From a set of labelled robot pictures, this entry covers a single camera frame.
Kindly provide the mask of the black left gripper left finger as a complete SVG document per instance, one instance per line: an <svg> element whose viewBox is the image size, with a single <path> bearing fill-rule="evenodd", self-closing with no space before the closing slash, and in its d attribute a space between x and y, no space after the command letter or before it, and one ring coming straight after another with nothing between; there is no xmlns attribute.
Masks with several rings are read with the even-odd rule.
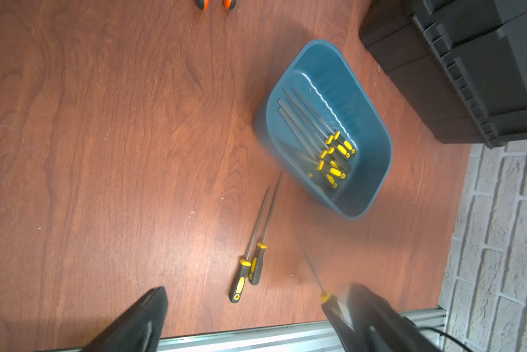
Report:
<svg viewBox="0 0 527 352"><path fill-rule="evenodd" d="M167 309L165 288L152 288L82 350L156 351Z"/></svg>

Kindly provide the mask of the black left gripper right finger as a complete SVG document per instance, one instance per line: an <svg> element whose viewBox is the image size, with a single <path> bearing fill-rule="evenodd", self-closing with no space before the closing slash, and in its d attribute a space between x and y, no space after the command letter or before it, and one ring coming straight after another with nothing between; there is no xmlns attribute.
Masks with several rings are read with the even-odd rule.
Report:
<svg viewBox="0 0 527 352"><path fill-rule="evenodd" d="M349 351L438 351L413 322L361 284L348 292L348 311L354 332Z"/></svg>

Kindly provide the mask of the file three yellow black handle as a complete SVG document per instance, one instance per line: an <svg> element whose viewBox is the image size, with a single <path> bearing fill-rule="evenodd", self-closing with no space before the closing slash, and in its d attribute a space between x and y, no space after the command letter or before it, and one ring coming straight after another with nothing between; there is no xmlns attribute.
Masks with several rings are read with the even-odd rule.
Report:
<svg viewBox="0 0 527 352"><path fill-rule="evenodd" d="M340 308L338 298L330 293L329 291L326 291L323 287L319 275L313 265L313 262L311 261L310 255L308 254L307 250L304 248L303 243L300 239L300 237L296 237L299 246L304 254L304 257L310 267L310 270L313 274L314 279L316 280L318 286L321 290L321 301L322 305L321 308L323 310L323 313L325 314L327 320L332 325L332 328L337 333L341 345L344 348L345 351L355 351L355 334L354 330L348 325L347 321L345 320L342 310Z"/></svg>

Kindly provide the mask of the file one yellow black handle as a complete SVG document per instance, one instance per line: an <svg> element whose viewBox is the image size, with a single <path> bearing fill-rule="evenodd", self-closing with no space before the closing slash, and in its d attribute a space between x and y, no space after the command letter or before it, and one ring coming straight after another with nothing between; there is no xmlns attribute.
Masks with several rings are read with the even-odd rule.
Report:
<svg viewBox="0 0 527 352"><path fill-rule="evenodd" d="M266 210L266 205L267 205L267 202L268 202L268 199L269 199L269 194L270 194L270 187L267 189L266 195L265 195L265 197L263 199L263 202L262 202L262 205L260 207L260 211L259 211L257 220L256 220L255 225L253 227L253 233L250 236L250 242L249 242L249 245L247 247L247 251L246 251L245 255L243 257L241 257L241 259L239 261L238 270L237 270L237 272L236 272L236 274L235 274L235 276L234 276L234 278L232 280L231 288L230 288L230 291L229 291L229 299L230 299L231 303L234 303L234 304L238 303L240 298L241 298L241 295L243 293L245 282L246 282L246 278L247 278L248 272L250 271L250 268L251 268L250 254L252 253L252 250L254 248L254 245L255 245L255 242L256 242L256 239L257 239L257 234L258 234L258 231L259 231L261 220L263 218L263 213Z"/></svg>

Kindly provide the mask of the file two yellow black handle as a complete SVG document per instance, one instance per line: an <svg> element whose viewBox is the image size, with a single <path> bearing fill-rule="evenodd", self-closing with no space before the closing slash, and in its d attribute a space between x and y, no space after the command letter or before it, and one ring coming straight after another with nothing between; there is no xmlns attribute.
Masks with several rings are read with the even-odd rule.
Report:
<svg viewBox="0 0 527 352"><path fill-rule="evenodd" d="M265 222L265 226L263 228L263 235L258 239L258 241L256 243L255 253L254 253L254 256L253 256L253 261L252 261L252 265L251 265L250 273L249 273L249 282L250 282L251 285L257 285L260 282L260 277L261 277L261 274L262 274L262 271L263 271L263 257L264 257L265 251L267 249L266 238L267 238L267 235L268 235L269 225L270 225L270 222L271 222L272 214L274 212L275 203L276 203L277 198L278 198L278 193L279 193L281 180L282 180L282 173L279 174L279 178L278 178L277 184L275 186L275 191L274 191L274 195L273 195L273 198L272 198L272 203L271 203L271 205L269 207L269 212L268 212L268 215L267 215L267 219L266 219L266 222Z"/></svg>

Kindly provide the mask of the file eight yellow black handle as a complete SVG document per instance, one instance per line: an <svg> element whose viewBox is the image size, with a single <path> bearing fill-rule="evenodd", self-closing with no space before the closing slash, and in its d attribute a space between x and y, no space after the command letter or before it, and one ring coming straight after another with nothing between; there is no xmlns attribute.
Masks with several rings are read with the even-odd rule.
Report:
<svg viewBox="0 0 527 352"><path fill-rule="evenodd" d="M279 99L278 102L280 107L305 135L305 138L319 151L318 156L321 159L328 161L332 167L338 168L341 172L340 177L345 179L346 173L350 171L350 166L345 159L339 156L339 153L334 147L332 147L332 145L329 145L322 140L320 140L319 143L316 143L316 141L319 140L319 135L317 135L314 130L291 109L291 104L289 102L285 102L282 99Z"/></svg>

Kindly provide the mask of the file six yellow black handle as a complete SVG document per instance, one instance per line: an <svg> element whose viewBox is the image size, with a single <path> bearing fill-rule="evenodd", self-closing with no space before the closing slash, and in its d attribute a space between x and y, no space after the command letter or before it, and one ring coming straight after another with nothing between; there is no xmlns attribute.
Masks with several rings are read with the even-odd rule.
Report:
<svg viewBox="0 0 527 352"><path fill-rule="evenodd" d="M339 170L336 168L331 168L327 166L324 162L324 160L317 160L313 158L312 156L309 156L307 153L302 152L301 150L294 148L291 145L285 144L281 142L281 145L293 156L297 157L299 159L302 159L304 161L308 161L315 165L316 170L318 170L327 180L329 187L332 189L336 189L338 187L338 183L335 180L335 176L344 176L343 173L339 173Z"/></svg>

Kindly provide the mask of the teal plastic storage box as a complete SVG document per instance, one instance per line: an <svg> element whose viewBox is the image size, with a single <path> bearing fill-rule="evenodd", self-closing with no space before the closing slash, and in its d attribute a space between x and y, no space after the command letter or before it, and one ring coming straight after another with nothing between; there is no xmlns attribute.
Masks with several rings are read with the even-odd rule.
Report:
<svg viewBox="0 0 527 352"><path fill-rule="evenodd" d="M329 187L314 164L293 157L281 145L282 142L307 153L279 113L279 99L289 102L291 109L319 135L316 143L324 141L285 94L284 89L322 128L292 88L357 150L354 156L345 160L350 171L345 180L337 180L336 189ZM317 201L351 220L360 219L369 210L392 163L392 139L387 127L341 52L326 40L313 40L298 53L257 110L255 132L259 142Z"/></svg>

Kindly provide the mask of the file seven yellow black handle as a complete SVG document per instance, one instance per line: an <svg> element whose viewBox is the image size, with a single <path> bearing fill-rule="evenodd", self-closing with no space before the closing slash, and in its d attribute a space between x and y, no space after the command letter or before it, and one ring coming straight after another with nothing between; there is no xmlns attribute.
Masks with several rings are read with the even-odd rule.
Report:
<svg viewBox="0 0 527 352"><path fill-rule="evenodd" d="M316 165L316 169L321 172L333 188L337 188L337 180L345 180L346 173L340 168L334 158L328 156L326 150L321 150L308 136L308 133L301 124L295 119L290 110L284 107L279 107L279 113L282 115L286 123L288 123L292 132L294 132L297 139L306 149L308 160Z"/></svg>

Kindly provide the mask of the file nine yellow black handle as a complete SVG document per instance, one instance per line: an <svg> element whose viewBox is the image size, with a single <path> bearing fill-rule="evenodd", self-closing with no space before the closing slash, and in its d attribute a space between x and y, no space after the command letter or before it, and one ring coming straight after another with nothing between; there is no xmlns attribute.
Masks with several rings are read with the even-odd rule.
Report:
<svg viewBox="0 0 527 352"><path fill-rule="evenodd" d="M323 130L319 124L316 122L316 120L312 117L310 113L308 113L303 106L294 98L294 96L291 95L287 90L284 89L285 94L288 96L288 98L291 99L291 101L295 104L295 106L299 109L299 111L304 114L305 117L307 117L307 120L310 121L316 130L323 136L324 143L326 145L329 145L331 148L335 148L336 151L341 154L345 160L349 160L351 157L350 152L345 149L344 146L342 146L339 142L335 142L335 135L332 133L326 133L325 130Z"/></svg>

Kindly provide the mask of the file ten yellow black handle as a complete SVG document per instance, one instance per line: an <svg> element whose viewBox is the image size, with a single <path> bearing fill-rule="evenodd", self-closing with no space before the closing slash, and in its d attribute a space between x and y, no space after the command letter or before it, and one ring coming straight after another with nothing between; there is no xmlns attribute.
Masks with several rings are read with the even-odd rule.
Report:
<svg viewBox="0 0 527 352"><path fill-rule="evenodd" d="M341 132L339 131L335 131L333 130L327 123L326 123L326 120L323 119L323 117L319 114L319 112L304 98L304 96L302 94L300 94L295 88L292 88L291 89L296 95L297 97L304 103L304 105L314 114L314 116L318 119L318 121L320 122L320 124L322 125L322 129L325 129L326 131L328 131L328 133L332 133L333 135L335 135L334 139L335 139L335 142L339 142L342 146L345 147L345 149L347 149L348 152L350 152L351 154L351 157L354 156L357 152L357 150L355 149L355 147L350 143L348 142L341 134Z"/></svg>

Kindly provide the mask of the black plastic toolbox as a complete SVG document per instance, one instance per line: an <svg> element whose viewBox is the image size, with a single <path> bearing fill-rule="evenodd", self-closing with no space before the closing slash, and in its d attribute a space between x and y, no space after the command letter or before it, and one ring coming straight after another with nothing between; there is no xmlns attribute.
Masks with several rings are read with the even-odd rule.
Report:
<svg viewBox="0 0 527 352"><path fill-rule="evenodd" d="M439 142L527 140L527 1L373 1L360 40Z"/></svg>

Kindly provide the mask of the aluminium front rail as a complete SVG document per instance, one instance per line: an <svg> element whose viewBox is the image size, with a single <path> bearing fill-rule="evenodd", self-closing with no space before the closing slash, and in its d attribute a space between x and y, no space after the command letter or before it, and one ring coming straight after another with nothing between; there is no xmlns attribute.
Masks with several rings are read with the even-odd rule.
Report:
<svg viewBox="0 0 527 352"><path fill-rule="evenodd" d="M162 339L158 351L342 351L328 321Z"/></svg>

